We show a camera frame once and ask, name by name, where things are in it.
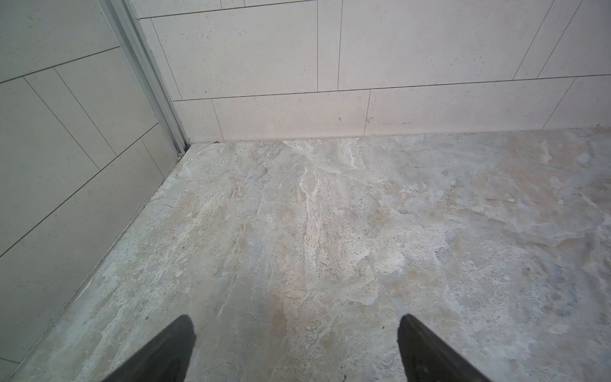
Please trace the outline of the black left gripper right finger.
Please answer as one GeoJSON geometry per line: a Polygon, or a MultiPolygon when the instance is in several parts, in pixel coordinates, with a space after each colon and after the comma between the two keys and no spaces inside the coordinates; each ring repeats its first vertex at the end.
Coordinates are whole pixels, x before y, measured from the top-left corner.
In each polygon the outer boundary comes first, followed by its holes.
{"type": "Polygon", "coordinates": [[[402,316],[397,341],[409,382],[491,381],[414,315],[402,316]]]}

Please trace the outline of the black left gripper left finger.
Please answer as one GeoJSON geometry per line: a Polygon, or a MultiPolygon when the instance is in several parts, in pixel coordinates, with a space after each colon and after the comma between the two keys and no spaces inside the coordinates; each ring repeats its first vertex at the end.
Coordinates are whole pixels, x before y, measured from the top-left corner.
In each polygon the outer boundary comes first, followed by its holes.
{"type": "Polygon", "coordinates": [[[103,382],[184,381],[196,339],[192,319],[181,315],[103,382]]]}

